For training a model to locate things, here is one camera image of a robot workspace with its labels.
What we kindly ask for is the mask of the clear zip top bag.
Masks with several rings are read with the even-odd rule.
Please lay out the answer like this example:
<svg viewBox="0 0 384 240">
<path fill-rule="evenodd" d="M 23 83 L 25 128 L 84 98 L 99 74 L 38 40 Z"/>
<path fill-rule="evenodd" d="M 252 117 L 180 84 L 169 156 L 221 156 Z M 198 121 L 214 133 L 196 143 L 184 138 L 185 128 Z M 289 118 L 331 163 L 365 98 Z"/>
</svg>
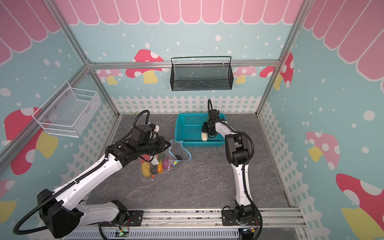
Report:
<svg viewBox="0 0 384 240">
<path fill-rule="evenodd" d="M 170 141 L 171 146 L 162 153 L 152 157 L 142 155 L 139 160 L 139 176 L 142 181 L 153 180 L 158 175 L 165 174 L 181 163 L 192 159 L 191 153 L 184 147 L 183 141 Z"/>
</svg>

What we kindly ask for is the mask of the red pepper toy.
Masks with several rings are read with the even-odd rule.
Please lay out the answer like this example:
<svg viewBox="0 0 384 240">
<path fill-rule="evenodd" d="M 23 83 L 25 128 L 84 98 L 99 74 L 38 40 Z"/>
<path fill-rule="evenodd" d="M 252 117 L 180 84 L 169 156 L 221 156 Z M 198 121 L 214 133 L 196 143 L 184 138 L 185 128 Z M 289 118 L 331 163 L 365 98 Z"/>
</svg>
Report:
<svg viewBox="0 0 384 240">
<path fill-rule="evenodd" d="M 142 161 L 149 162 L 151 160 L 151 157 L 149 155 L 141 155 Z"/>
</svg>

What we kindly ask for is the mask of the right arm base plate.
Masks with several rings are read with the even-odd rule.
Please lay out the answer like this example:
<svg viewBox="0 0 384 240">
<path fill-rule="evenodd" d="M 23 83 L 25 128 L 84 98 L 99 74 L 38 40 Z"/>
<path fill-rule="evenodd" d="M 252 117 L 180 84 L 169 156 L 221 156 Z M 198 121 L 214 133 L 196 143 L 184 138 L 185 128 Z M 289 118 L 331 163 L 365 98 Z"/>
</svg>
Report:
<svg viewBox="0 0 384 240">
<path fill-rule="evenodd" d="M 224 209 L 221 211 L 223 226 L 253 226 L 261 225 L 260 218 L 254 216 L 241 217 L 238 216 L 235 210 Z"/>
</svg>

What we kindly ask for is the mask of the yellow potato toy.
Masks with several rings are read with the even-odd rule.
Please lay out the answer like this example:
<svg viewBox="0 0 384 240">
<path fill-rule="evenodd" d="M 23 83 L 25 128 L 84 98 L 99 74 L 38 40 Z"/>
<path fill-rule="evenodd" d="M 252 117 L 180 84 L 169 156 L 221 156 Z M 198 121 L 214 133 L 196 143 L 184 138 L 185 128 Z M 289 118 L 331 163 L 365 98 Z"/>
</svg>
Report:
<svg viewBox="0 0 384 240">
<path fill-rule="evenodd" d="M 151 164 L 149 162 L 143 162 L 141 165 L 142 175 L 145 178 L 148 178 L 151 176 Z"/>
</svg>

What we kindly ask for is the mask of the white radish toy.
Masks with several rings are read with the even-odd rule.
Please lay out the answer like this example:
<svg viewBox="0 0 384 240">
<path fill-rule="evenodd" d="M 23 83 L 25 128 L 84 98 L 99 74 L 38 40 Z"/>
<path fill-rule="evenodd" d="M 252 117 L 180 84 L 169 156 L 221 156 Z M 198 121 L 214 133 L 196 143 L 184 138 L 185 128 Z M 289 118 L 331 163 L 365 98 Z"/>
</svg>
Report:
<svg viewBox="0 0 384 240">
<path fill-rule="evenodd" d="M 203 142 L 207 142 L 208 138 L 209 138 L 209 135 L 207 133 L 202 132 L 201 133 L 201 138 L 202 138 Z"/>
</svg>

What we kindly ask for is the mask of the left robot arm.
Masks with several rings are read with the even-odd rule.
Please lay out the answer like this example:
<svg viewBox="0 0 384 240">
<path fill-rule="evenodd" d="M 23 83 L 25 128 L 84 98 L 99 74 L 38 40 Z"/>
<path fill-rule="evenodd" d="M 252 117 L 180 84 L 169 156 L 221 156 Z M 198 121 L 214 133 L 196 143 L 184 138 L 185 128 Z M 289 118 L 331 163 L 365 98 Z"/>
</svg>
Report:
<svg viewBox="0 0 384 240">
<path fill-rule="evenodd" d="M 53 191 L 41 191 L 38 205 L 19 220 L 15 235 L 27 235 L 49 230 L 58 239 L 77 227 L 102 222 L 125 225 L 131 219 L 128 209 L 118 200 L 105 204 L 80 206 L 81 200 L 114 173 L 143 155 L 155 157 L 171 143 L 158 134 L 155 124 L 138 125 L 119 142 L 105 148 L 104 155 L 77 178 Z"/>
</svg>

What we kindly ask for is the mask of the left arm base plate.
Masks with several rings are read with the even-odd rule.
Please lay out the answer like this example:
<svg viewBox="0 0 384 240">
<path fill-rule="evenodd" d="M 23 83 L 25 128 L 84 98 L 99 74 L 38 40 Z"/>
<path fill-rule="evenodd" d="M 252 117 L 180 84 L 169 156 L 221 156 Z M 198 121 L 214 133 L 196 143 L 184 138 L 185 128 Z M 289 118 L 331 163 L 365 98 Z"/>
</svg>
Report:
<svg viewBox="0 0 384 240">
<path fill-rule="evenodd" d="M 102 222 L 102 227 L 140 227 L 144 218 L 144 211 L 128 210 L 120 211 L 118 215 L 109 222 Z"/>
</svg>

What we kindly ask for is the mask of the purple onion toy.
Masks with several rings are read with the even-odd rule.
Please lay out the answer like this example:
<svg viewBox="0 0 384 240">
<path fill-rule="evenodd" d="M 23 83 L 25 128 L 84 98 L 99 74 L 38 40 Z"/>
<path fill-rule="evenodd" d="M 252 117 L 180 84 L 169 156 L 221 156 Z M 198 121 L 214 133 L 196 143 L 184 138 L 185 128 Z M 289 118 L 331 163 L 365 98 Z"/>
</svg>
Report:
<svg viewBox="0 0 384 240">
<path fill-rule="evenodd" d="M 162 161 L 162 165 L 163 165 L 164 170 L 170 170 L 173 167 L 173 164 L 169 159 L 164 159 Z"/>
</svg>

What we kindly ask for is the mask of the aluminium front rail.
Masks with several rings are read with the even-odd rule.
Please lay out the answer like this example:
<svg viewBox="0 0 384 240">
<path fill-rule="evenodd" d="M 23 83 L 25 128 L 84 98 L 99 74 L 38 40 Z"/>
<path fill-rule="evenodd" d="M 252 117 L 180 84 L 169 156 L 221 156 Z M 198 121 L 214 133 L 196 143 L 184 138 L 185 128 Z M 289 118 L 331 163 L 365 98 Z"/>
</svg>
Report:
<svg viewBox="0 0 384 240">
<path fill-rule="evenodd" d="M 140 227 L 130 229 L 166 228 L 243 228 L 246 226 L 223 226 L 222 208 L 200 209 L 143 209 L 144 218 Z M 306 223 L 298 208 L 260 208 L 263 228 L 305 228 Z"/>
</svg>

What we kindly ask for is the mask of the teal plastic basket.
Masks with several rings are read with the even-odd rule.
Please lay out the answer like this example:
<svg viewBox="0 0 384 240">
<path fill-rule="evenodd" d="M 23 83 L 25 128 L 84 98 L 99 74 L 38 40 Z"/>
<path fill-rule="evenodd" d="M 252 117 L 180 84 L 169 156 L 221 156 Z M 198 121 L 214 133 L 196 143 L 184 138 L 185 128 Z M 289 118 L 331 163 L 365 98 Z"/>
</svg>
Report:
<svg viewBox="0 0 384 240">
<path fill-rule="evenodd" d="M 185 148 L 221 147 L 225 138 L 218 134 L 214 138 L 203 141 L 201 138 L 203 123 L 208 119 L 208 113 L 180 113 L 175 126 L 175 140 L 182 141 Z"/>
</svg>

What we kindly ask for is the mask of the orange carrot toy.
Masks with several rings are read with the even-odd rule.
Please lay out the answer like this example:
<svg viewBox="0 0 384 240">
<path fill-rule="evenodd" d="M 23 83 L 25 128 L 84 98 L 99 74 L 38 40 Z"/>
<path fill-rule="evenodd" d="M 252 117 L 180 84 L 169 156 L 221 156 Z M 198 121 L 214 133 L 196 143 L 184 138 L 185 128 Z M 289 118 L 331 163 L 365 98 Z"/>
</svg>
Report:
<svg viewBox="0 0 384 240">
<path fill-rule="evenodd" d="M 161 173 L 164 170 L 162 163 L 158 164 L 158 173 Z"/>
</svg>

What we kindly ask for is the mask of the black mesh wall basket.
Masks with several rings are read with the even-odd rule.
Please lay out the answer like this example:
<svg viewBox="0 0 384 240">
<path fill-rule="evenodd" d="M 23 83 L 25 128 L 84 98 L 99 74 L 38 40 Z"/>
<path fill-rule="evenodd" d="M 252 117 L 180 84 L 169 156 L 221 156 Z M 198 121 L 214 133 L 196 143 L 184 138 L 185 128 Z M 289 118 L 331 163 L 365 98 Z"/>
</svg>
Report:
<svg viewBox="0 0 384 240">
<path fill-rule="evenodd" d="M 225 91 L 234 82 L 232 57 L 175 57 L 171 58 L 172 91 Z"/>
</svg>

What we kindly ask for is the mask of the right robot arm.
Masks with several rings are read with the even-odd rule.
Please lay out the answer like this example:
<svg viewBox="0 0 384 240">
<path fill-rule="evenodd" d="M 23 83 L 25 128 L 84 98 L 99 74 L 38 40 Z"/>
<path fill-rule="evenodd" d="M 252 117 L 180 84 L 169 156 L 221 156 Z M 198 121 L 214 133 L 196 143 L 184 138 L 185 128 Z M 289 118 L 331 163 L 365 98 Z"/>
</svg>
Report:
<svg viewBox="0 0 384 240">
<path fill-rule="evenodd" d="M 256 217 L 256 205 L 250 195 L 248 177 L 249 162 L 255 151 L 254 145 L 246 133 L 235 130 L 220 118 L 218 110 L 208 110 L 208 119 L 202 127 L 202 140 L 206 141 L 208 137 L 218 134 L 225 139 L 226 158 L 235 176 L 236 219 L 244 225 Z"/>
</svg>

